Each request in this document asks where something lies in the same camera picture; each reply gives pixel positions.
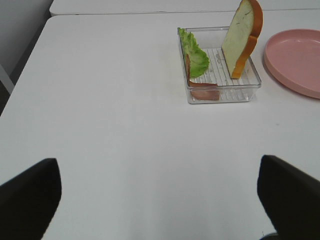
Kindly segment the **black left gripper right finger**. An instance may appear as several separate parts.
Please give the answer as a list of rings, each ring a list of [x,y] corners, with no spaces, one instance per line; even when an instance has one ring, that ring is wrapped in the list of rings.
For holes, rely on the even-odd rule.
[[[278,239],[320,238],[319,180],[275,155],[264,155],[257,195]]]

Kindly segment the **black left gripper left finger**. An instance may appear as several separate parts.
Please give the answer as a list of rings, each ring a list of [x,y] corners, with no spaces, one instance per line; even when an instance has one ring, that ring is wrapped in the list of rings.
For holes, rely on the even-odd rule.
[[[55,158],[43,159],[0,186],[0,238],[43,238],[62,196]]]

